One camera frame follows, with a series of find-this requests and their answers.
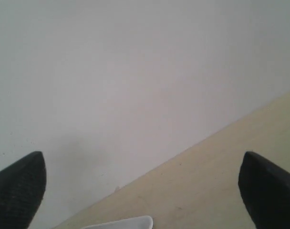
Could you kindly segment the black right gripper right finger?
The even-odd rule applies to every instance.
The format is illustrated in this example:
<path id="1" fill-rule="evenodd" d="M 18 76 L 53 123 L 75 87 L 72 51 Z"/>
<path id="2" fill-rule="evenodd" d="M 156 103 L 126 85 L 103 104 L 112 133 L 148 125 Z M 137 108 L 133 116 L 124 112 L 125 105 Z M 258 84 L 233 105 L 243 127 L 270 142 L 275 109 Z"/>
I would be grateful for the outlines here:
<path id="1" fill-rule="evenodd" d="M 245 208 L 258 229 L 290 229 L 290 173 L 246 152 L 238 175 Z"/>

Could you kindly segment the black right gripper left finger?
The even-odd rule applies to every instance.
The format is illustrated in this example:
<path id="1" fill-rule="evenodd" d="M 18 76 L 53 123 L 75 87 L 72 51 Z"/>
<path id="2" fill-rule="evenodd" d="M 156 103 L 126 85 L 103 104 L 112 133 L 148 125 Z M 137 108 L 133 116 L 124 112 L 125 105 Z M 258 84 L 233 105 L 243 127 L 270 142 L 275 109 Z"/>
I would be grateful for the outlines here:
<path id="1" fill-rule="evenodd" d="M 29 153 L 0 171 L 0 229 L 27 229 L 46 190 L 41 151 Z"/>

